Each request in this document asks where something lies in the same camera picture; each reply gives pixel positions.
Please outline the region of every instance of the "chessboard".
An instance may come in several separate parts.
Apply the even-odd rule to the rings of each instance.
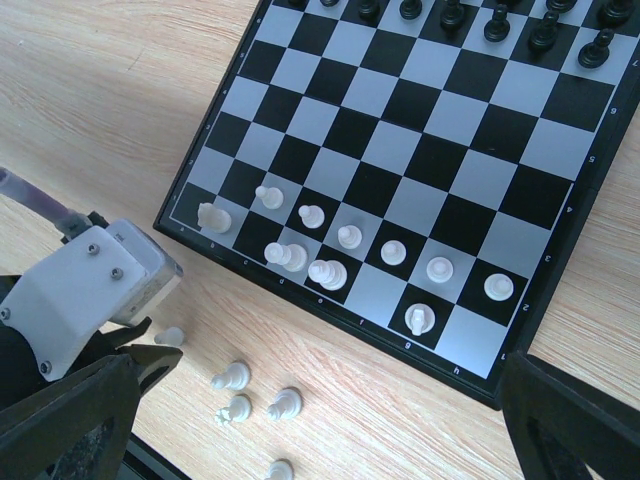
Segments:
[[[499,408],[638,104],[639,35],[625,0],[262,0],[155,228]]]

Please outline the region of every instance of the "wooden table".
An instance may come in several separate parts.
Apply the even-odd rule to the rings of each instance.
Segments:
[[[255,0],[3,0],[0,164],[67,203],[146,228],[183,266],[144,340],[178,325],[185,357],[142,402],[135,432],[186,474],[262,479],[518,478],[502,415],[381,354],[151,230]],[[640,408],[640,118],[611,168],[531,352]],[[0,200],[0,273],[59,247],[49,226]],[[254,414],[218,427],[252,369]],[[265,409],[294,385],[305,407]]]

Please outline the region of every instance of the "screw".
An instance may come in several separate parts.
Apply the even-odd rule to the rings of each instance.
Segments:
[[[124,272],[121,268],[116,267],[111,270],[111,278],[113,278],[114,280],[120,280],[122,278],[122,275],[124,275]]]

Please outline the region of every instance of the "fallen chess piece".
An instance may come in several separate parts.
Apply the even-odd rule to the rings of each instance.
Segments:
[[[264,258],[269,263],[282,265],[289,272],[299,272],[307,264],[307,251],[300,245],[280,245],[272,242],[264,249]]]
[[[246,395],[236,395],[229,402],[228,407],[219,409],[216,412],[216,423],[218,425],[228,425],[231,422],[244,422],[251,414],[251,401]]]
[[[198,208],[198,226],[209,228],[215,233],[225,233],[231,228],[231,215],[211,203],[201,203]]]
[[[184,332],[178,327],[167,328],[164,332],[160,332],[153,341],[157,345],[169,345],[170,347],[179,347],[184,343]]]
[[[273,405],[267,408],[267,416],[271,420],[290,419],[297,417],[300,410],[302,410],[300,393],[293,388],[285,388],[276,395]]]
[[[211,386],[217,390],[228,388],[229,390],[242,390],[251,380],[251,372],[242,362],[233,362],[224,373],[211,379]]]

